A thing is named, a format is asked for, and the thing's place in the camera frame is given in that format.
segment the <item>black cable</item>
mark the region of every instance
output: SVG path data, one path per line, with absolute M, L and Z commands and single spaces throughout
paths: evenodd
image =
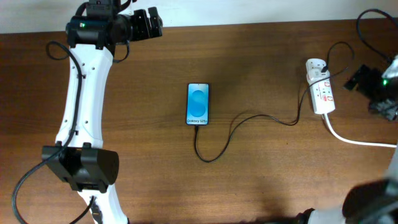
M 128 58 L 128 56 L 130 55 L 130 41 L 127 40 L 126 43 L 125 43 L 125 45 L 126 45 L 126 47 L 127 47 L 127 53 L 126 53 L 126 55 L 125 55 L 124 58 L 121 59 L 121 60 L 113 59 L 113 63 L 120 63 L 120 62 L 124 61 L 126 58 Z
M 83 15 L 83 12 L 86 10 L 86 8 L 87 8 L 87 4 L 88 4 L 88 2 L 84 2 L 83 4 L 81 4 L 80 6 L 79 6 L 79 8 L 77 8 L 77 10 L 76 10 L 76 13 L 75 13 L 75 16 L 82 16 Z
M 50 157 L 48 157 L 47 159 L 44 159 L 41 163 L 37 164 L 36 166 L 34 166 L 33 168 L 31 168 L 30 171 L 28 171 L 25 175 L 22 176 L 22 178 L 18 181 L 17 185 L 15 186 L 15 189 L 12 193 L 12 211 L 14 212 L 14 215 L 16 216 L 16 218 L 18 219 L 18 221 L 20 223 L 27 223 L 21 216 L 21 214 L 18 211 L 18 207 L 17 207 L 17 194 L 18 191 L 20 189 L 20 187 L 22 186 L 22 184 L 25 182 L 25 180 L 32 175 L 35 171 L 37 171 L 38 169 L 40 169 L 41 167 L 43 167 L 44 165 L 46 165 L 46 163 L 48 163 L 50 160 L 54 159 L 55 157 L 59 156 L 70 144 L 70 142 L 72 141 L 73 135 L 75 134 L 75 130 L 76 130 L 76 125 L 77 125 L 77 118 L 78 118 L 78 111 L 79 111 L 79 104 L 80 104 L 80 95 L 81 95 L 81 83 L 83 81 L 82 77 L 82 72 L 81 72 L 81 68 L 79 66 L 78 61 L 76 60 L 75 56 L 69 51 L 69 49 L 67 47 L 65 47 L 64 45 L 56 42 L 56 41 L 50 41 L 46 46 L 45 46 L 45 51 L 47 53 L 47 55 L 54 60 L 61 60 L 62 58 L 55 58 L 50 54 L 50 46 L 51 45 L 56 45 L 58 47 L 60 47 L 63 51 L 65 51 L 67 53 L 67 56 L 69 56 L 72 60 L 73 63 L 76 66 L 77 72 L 78 72 L 78 87 L 77 87 L 77 91 L 76 91 L 76 101 L 75 101 L 75 111 L 73 114 L 73 121 L 72 121 L 72 128 L 69 132 L 69 137 L 66 140 L 65 144 L 60 148 L 60 150 L 58 150 L 56 153 L 52 154 Z
M 357 20 L 356 20 L 356 32 L 358 33 L 358 37 L 361 39 L 362 43 L 364 43 L 364 44 L 365 44 L 367 47 L 369 47 L 371 50 L 373 50 L 374 52 L 376 52 L 377 54 L 379 54 L 382 58 L 384 58 L 385 60 L 387 60 L 388 63 L 392 63 L 392 61 L 393 61 L 392 58 L 388 57 L 386 54 L 384 54 L 384 53 L 382 53 L 381 51 L 379 51 L 379 50 L 375 49 L 374 47 L 372 47 L 369 43 L 367 43 L 367 42 L 365 41 L 365 38 L 362 36 L 361 29 L 359 28 L 359 22 L 360 22 L 362 16 L 365 15 L 366 13 L 368 13 L 368 12 L 375 12 L 375 13 L 378 13 L 378 14 L 381 14 L 381 15 L 385 16 L 385 17 L 386 17 L 387 19 L 389 19 L 397 28 L 398 28 L 398 23 L 397 23 L 397 21 L 396 21 L 392 16 L 390 16 L 388 13 L 386 13 L 386 12 L 380 10 L 380 9 L 368 9 L 368 10 L 362 12 L 362 13 L 358 16 L 358 18 L 357 18 Z
M 327 58 L 329 59 L 331 50 L 332 50 L 336 45 L 338 45 L 338 44 L 344 44 L 344 45 L 348 46 L 348 48 L 351 50 L 351 53 L 352 53 L 352 59 L 351 59 L 351 61 L 353 61 L 354 58 L 355 58 L 355 52 L 354 52 L 354 49 L 352 48 L 352 46 L 350 46 L 350 44 L 348 44 L 347 42 L 337 42 L 337 43 L 333 44 L 333 45 L 329 48 Z M 334 78 L 334 77 L 336 77 L 337 75 L 339 75 L 339 74 L 343 73 L 344 71 L 346 71 L 346 70 L 348 69 L 348 67 L 349 67 L 349 66 L 347 66 L 346 68 L 342 69 L 341 71 L 335 73 L 334 75 L 331 75 L 330 77 L 323 78 L 323 79 L 318 80 L 318 81 L 312 83 L 311 85 L 309 85 L 308 88 L 304 91 L 304 93 L 303 93 L 303 95 L 302 95 L 302 97 L 301 97 L 300 103 L 298 104 L 297 117 L 296 117 L 296 119 L 295 119 L 294 121 L 292 121 L 291 123 L 285 123 L 285 122 L 280 121 L 279 119 L 277 119 L 277 118 L 275 118 L 275 117 L 273 117 L 273 116 L 271 116 L 271 115 L 268 115 L 268 114 L 257 114 L 257 115 L 248 117 L 248 118 L 244 119 L 243 121 L 241 121 L 241 122 L 240 122 L 238 125 L 236 125 L 235 128 L 232 130 L 232 132 L 231 132 L 231 134 L 229 135 L 229 138 L 228 138 L 228 140 L 227 140 L 227 142 L 226 142 L 226 144 L 225 144 L 225 146 L 224 146 L 224 149 L 218 154 L 218 156 L 216 156 L 216 157 L 215 157 L 214 159 L 212 159 L 212 160 L 206 160 L 206 159 L 202 158 L 202 157 L 199 155 L 199 152 L 198 152 L 198 149 L 197 149 L 197 136 L 198 136 L 198 132 L 199 132 L 199 126 L 195 126 L 195 138 L 194 138 L 194 140 L 193 140 L 193 147 L 195 148 L 195 153 L 196 153 L 196 155 L 198 156 L 198 158 L 199 158 L 202 162 L 206 162 L 206 163 L 211 163 L 211 162 L 214 162 L 214 161 L 218 160 L 218 159 L 225 153 L 226 149 L 228 148 L 229 142 L 231 142 L 235 130 L 236 130 L 238 127 L 240 127 L 240 125 L 242 125 L 242 124 L 245 123 L 246 121 L 248 121 L 248 120 L 250 120 L 250 119 L 253 119 L 253 118 L 257 118 L 257 117 L 266 117 L 266 118 L 273 119 L 274 121 L 278 122 L 279 124 L 283 124 L 283 125 L 286 125 L 286 126 L 294 126 L 294 125 L 296 125 L 296 124 L 299 122 L 299 120 L 300 120 L 300 113 L 301 113 L 301 108 L 302 108 L 302 105 L 303 105 L 304 96 L 308 93 L 308 91 L 310 90 L 311 86 L 313 86 L 314 84 L 316 84 L 316 83 L 318 83 L 318 82 L 322 82 L 322 81 L 324 81 L 324 80 L 327 80 L 327 79 L 329 79 L 329 78 Z
M 120 12 L 123 11 L 123 10 L 125 10 L 125 9 L 127 9 L 127 7 L 130 6 L 130 3 L 131 3 L 131 0 L 127 0 L 125 3 L 123 3 L 123 4 L 120 6 Z
M 89 204 L 88 204 L 87 207 L 86 207 L 86 209 L 85 209 L 77 218 L 75 218 L 74 221 L 70 222 L 70 224 L 75 224 L 75 223 L 77 223 L 79 220 L 81 220 L 81 218 L 83 218 L 83 217 L 87 214 L 87 212 L 90 211 L 90 208 L 91 208 L 91 206 L 93 206 L 94 201 L 95 201 L 95 197 L 92 196 L 92 197 L 91 197 L 91 200 L 90 200 L 90 202 L 89 202 Z

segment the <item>phone screen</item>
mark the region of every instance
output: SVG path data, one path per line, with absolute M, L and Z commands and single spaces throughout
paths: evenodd
M 206 125 L 209 122 L 209 84 L 188 85 L 187 124 Z

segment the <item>wall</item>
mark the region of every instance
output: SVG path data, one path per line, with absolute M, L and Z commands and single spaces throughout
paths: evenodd
M 65 30 L 82 2 L 1 0 L 0 33 Z M 355 19 L 374 7 L 398 16 L 397 0 L 138 0 L 133 6 L 157 6 L 166 27 Z

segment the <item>charging cable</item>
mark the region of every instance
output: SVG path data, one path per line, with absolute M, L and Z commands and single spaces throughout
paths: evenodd
M 397 145 L 393 145 L 393 144 L 359 142 L 359 141 L 352 141 L 352 140 L 345 139 L 345 138 L 339 136 L 335 132 L 335 130 L 333 130 L 333 128 L 331 127 L 330 121 L 329 121 L 328 114 L 323 114 L 323 119 L 326 121 L 326 125 L 328 126 L 328 128 L 329 128 L 330 132 L 332 133 L 332 135 L 334 135 L 339 140 L 342 140 L 343 142 L 347 142 L 347 143 L 351 143 L 351 144 L 358 144 L 358 145 L 362 145 L 362 146 L 379 146 L 379 147 L 391 147 L 391 148 L 396 148 L 397 147 Z
M 328 57 L 328 62 L 326 63 L 326 68 L 328 68 L 328 66 L 329 66 L 330 52 L 331 52 L 337 45 L 345 45 L 345 46 L 347 46 L 347 47 L 350 49 L 350 51 L 351 51 L 351 62 L 352 62 L 352 61 L 354 60 L 354 58 L 355 58 L 354 49 L 352 48 L 352 46 L 350 46 L 350 44 L 348 44 L 347 42 L 343 42 L 343 41 L 337 42 L 337 43 L 333 44 L 333 45 L 329 48 L 329 50 L 328 50 L 328 55 L 327 55 L 327 57 Z M 226 144 L 225 144 L 223 150 L 222 150 L 222 151 L 218 154 L 218 156 L 216 156 L 214 159 L 207 160 L 207 159 L 202 158 L 202 156 L 200 155 L 200 153 L 199 153 L 199 151 L 198 151 L 198 147 L 197 147 L 197 139 L 198 139 L 198 133 L 199 133 L 199 126 L 195 126 L 195 138 L 194 138 L 194 140 L 193 140 L 193 148 L 195 149 L 195 154 L 197 155 L 197 157 L 199 158 L 199 160 L 201 160 L 202 162 L 212 163 L 212 162 L 217 161 L 217 160 L 226 152 L 226 150 L 227 150 L 227 148 L 228 148 L 228 146 L 229 146 L 229 143 L 231 142 L 231 140 L 232 140 L 232 138 L 233 138 L 233 135 L 234 135 L 234 133 L 235 133 L 235 130 L 236 130 L 238 127 L 240 127 L 242 124 L 244 124 L 246 121 L 249 121 L 249 120 L 254 119 L 254 118 L 270 118 L 270 119 L 276 121 L 276 122 L 279 123 L 279 124 L 283 124 L 283 125 L 286 125 L 286 126 L 295 126 L 295 125 L 298 124 L 299 121 L 300 121 L 300 113 L 301 113 L 303 101 L 304 101 L 304 98 L 305 98 L 305 96 L 307 95 L 307 93 L 310 91 L 310 89 L 311 89 L 313 86 L 317 85 L 317 83 L 320 83 L 320 82 L 322 82 L 322 81 L 325 81 L 325 80 L 328 80 L 328 79 L 331 79 L 331 78 L 335 78 L 336 76 L 342 74 L 343 72 L 345 72 L 345 71 L 348 69 L 348 67 L 349 67 L 349 66 L 345 67 L 344 69 L 340 70 L 339 72 L 337 72 L 337 73 L 335 73 L 335 74 L 333 74 L 333 75 L 330 75 L 330 76 L 327 76 L 327 77 L 323 77 L 323 78 L 321 78 L 321 79 L 319 79 L 319 80 L 317 80 L 317 81 L 312 82 L 312 83 L 307 87 L 307 89 L 304 91 L 304 93 L 303 93 L 303 95 L 302 95 L 302 97 L 301 97 L 300 103 L 298 104 L 298 108 L 297 108 L 297 116 L 296 116 L 296 118 L 294 119 L 294 121 L 292 121 L 292 122 L 284 122 L 284 121 L 281 121 L 281 120 L 277 119 L 276 117 L 274 117 L 274 116 L 272 116 L 272 115 L 269 115 L 269 114 L 257 114 L 257 115 L 254 115 L 254 116 L 251 116 L 251 117 L 248 117 L 248 118 L 242 120 L 239 124 L 237 124 L 237 125 L 232 129 L 232 131 L 231 131 L 230 134 L 229 134 L 229 138 L 228 138 L 228 140 L 227 140 L 227 142 L 226 142 Z

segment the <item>black device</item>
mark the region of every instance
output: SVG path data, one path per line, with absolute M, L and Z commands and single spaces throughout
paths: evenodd
M 56 146 L 44 146 L 42 159 L 49 158 L 61 146 L 60 142 Z M 62 182 L 68 182 L 72 190 L 91 189 L 105 193 L 118 177 L 119 156 L 117 152 L 84 144 L 81 149 L 69 147 L 47 165 Z
M 157 8 L 136 10 L 134 15 L 121 15 L 131 3 L 121 5 L 120 0 L 89 0 L 83 3 L 67 24 L 68 44 L 95 44 L 97 49 L 106 47 L 113 55 L 115 46 L 130 41 L 146 40 L 163 35 L 163 22 Z
M 398 182 L 384 179 L 354 187 L 345 199 L 343 215 L 347 224 L 396 223 Z
M 382 72 L 366 65 L 361 68 L 344 85 L 347 90 L 355 87 L 369 100 L 369 112 L 380 114 L 389 121 L 398 117 L 398 77 L 384 79 Z

